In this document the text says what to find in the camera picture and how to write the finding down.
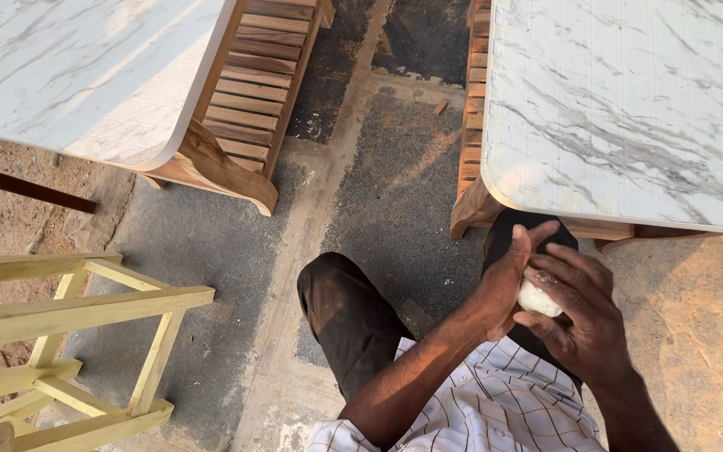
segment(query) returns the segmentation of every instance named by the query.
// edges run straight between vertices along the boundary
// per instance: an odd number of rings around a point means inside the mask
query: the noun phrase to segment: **yellow wooden frame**
[[[173,287],[122,267],[121,258],[115,252],[0,257],[0,283],[63,275],[52,300],[0,306],[0,348],[38,338],[26,365],[0,369],[0,396],[29,391],[0,405],[0,424],[10,423],[15,431],[13,452],[85,452],[160,426],[172,414],[172,404],[153,400],[155,391],[183,314],[212,303],[215,291],[205,286]],[[90,272],[139,292],[80,297]],[[162,315],[161,323],[126,408],[66,383],[82,363],[55,359],[65,332],[155,315]],[[23,421],[55,400],[91,418],[50,429]]]

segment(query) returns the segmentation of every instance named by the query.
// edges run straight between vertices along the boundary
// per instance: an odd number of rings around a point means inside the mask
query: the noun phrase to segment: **white plaid shirt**
[[[395,359],[416,344],[401,339]],[[448,376],[393,449],[420,452],[604,450],[564,372],[508,337],[485,342]],[[312,428],[307,452],[377,452],[350,421]]]

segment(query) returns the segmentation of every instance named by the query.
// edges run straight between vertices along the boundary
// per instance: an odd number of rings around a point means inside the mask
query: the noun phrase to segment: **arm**
[[[651,405],[643,377],[632,367],[623,315],[612,300],[612,272],[558,244],[546,251],[550,256],[532,255],[527,279],[548,293],[573,325],[564,327],[536,312],[515,313],[515,321],[542,339],[551,355],[593,391],[611,451],[678,450]]]
[[[513,230],[507,254],[491,265],[470,297],[400,359],[376,375],[339,414],[383,450],[414,423],[431,395],[479,344],[497,341],[514,326],[511,313],[532,249],[559,223]]]

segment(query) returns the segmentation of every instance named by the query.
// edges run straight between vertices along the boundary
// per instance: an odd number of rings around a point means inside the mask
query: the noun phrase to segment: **man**
[[[347,405],[312,429],[306,450],[603,450],[582,383],[612,452],[677,450],[632,367],[612,272],[579,254],[557,220],[502,212],[481,282],[417,343],[349,259],[307,265],[300,302]],[[523,277],[567,318],[521,311]]]

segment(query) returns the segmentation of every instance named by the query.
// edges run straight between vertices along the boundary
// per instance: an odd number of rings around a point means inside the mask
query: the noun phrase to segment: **dark wooden rod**
[[[69,195],[63,191],[52,190],[37,183],[27,182],[26,180],[3,175],[2,173],[0,173],[0,190],[26,196],[34,200],[45,201],[46,203],[53,203],[65,208],[84,211],[85,213],[94,213],[96,211],[96,203],[94,201]]]

